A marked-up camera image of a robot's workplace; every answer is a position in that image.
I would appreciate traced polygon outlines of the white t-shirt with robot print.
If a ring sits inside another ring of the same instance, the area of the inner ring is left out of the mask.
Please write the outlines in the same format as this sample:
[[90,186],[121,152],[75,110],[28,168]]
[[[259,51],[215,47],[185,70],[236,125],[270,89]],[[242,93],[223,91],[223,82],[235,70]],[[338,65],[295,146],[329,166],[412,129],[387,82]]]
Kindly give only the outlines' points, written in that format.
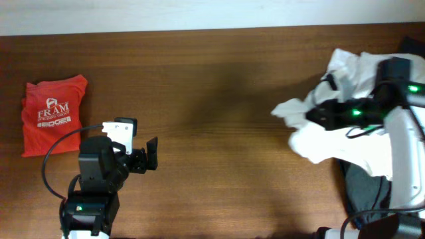
[[304,100],[292,98],[278,104],[271,112],[282,118],[287,127],[295,128],[288,141],[290,148],[298,155],[318,164],[328,158],[338,158],[364,169],[372,177],[386,177],[392,180],[392,156],[389,135],[380,129],[356,139],[346,137],[348,128],[327,131],[322,126],[305,118],[305,113],[315,104],[337,98],[363,98],[369,95],[375,85],[379,62],[392,58],[391,54],[353,54],[336,49],[327,66],[339,90],[332,90],[322,80],[317,88]]

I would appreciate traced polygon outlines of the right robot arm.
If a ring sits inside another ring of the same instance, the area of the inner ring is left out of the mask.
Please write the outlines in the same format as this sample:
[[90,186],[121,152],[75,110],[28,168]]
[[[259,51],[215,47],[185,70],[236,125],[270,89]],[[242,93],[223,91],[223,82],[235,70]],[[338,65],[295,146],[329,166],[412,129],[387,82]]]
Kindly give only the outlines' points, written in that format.
[[367,97],[326,100],[306,113],[327,131],[384,128],[392,155],[390,206],[357,212],[339,229],[319,228],[314,238],[424,237],[424,84],[411,79],[411,68],[409,59],[384,60]]

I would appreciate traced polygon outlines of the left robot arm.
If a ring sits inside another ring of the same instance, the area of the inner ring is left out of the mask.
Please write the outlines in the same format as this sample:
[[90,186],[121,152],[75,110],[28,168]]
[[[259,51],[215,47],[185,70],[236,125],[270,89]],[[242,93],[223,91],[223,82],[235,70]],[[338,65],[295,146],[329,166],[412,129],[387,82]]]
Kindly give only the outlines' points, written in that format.
[[129,175],[157,169],[158,138],[146,146],[127,154],[124,145],[106,136],[80,144],[80,173],[71,180],[59,209],[63,238],[110,237],[120,207],[118,191]]

